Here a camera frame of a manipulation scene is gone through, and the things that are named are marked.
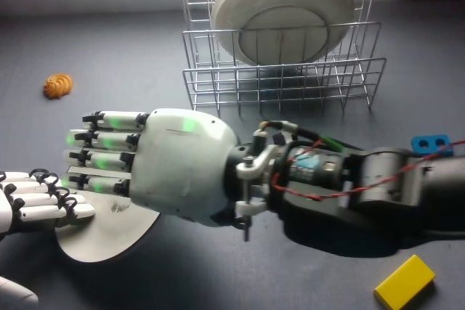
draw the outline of gray table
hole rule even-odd
[[[388,66],[370,114],[347,105],[323,114],[277,108],[223,118],[248,139],[262,118],[286,118],[365,148],[409,147],[415,135],[465,135],[463,3],[376,4],[377,53]],[[182,14],[106,15],[0,23],[0,168],[63,173],[65,132],[95,110],[188,108]],[[59,101],[41,95],[59,71],[76,80]],[[342,258],[287,240],[271,213],[244,243],[233,228],[162,216],[120,260],[80,265],[51,234],[0,244],[0,274],[29,287],[44,309],[379,309],[372,290],[416,253],[437,273],[422,309],[463,309],[465,242],[433,242],[388,258]]]

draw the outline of dish rack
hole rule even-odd
[[[337,27],[347,28],[344,39],[324,57],[314,62],[279,65],[246,65],[227,53],[217,40],[218,32],[235,36],[253,32],[258,42],[264,30],[213,30],[211,11],[215,0],[182,0],[187,30],[182,33],[188,69],[183,78],[192,109],[214,107],[220,116],[221,108],[236,106],[238,112],[248,104],[275,103],[282,110],[285,103],[299,103],[301,109],[311,103],[324,108],[327,101],[339,100],[342,110],[352,99],[364,99],[371,108],[386,65],[385,58],[375,58],[381,23],[369,22],[373,0],[355,0],[357,22],[327,25],[329,35]],[[303,38],[318,26],[286,28],[300,30]],[[305,57],[304,44],[302,57]],[[256,57],[259,57],[258,44]]]

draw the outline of blue block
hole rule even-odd
[[[412,151],[420,155],[429,155],[438,152],[444,145],[449,145],[449,137],[445,134],[432,134],[430,136],[416,136],[412,138]],[[442,152],[444,156],[453,156],[453,148]]]

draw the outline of robotic hand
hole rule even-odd
[[[84,222],[94,208],[44,169],[0,172],[0,240],[7,234]]]
[[[251,217],[272,211],[293,241],[342,256],[465,239],[463,157],[367,152],[287,121],[264,122],[240,144],[226,123],[191,110],[97,112],[83,122],[68,135],[83,147],[65,152],[69,164],[131,179],[67,174],[62,182],[72,189],[130,197],[209,227],[233,225],[245,240]],[[266,145],[268,128],[283,132],[279,144]]]

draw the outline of metal wire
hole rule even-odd
[[[185,86],[192,109],[215,107],[220,116],[221,106],[235,105],[238,112],[246,104],[275,102],[279,111],[284,103],[295,101],[300,108],[310,100],[339,100],[342,110],[347,101],[364,99],[371,107],[386,59],[375,58],[374,50],[381,30],[380,23],[368,22],[372,0],[355,0],[356,23],[300,28],[268,28],[264,30],[212,30],[211,10],[215,0],[182,0],[187,31],[183,32],[185,54],[189,69],[183,71]],[[330,36],[332,30],[344,28],[344,39],[316,62],[296,65],[281,64],[283,31],[302,32],[302,60],[305,60],[307,37],[311,30],[323,28]],[[279,65],[259,65],[259,38],[263,31],[275,31],[281,38]],[[249,66],[237,58],[238,38],[248,34],[255,38],[255,65]],[[232,52],[219,44],[218,36],[230,38]]]

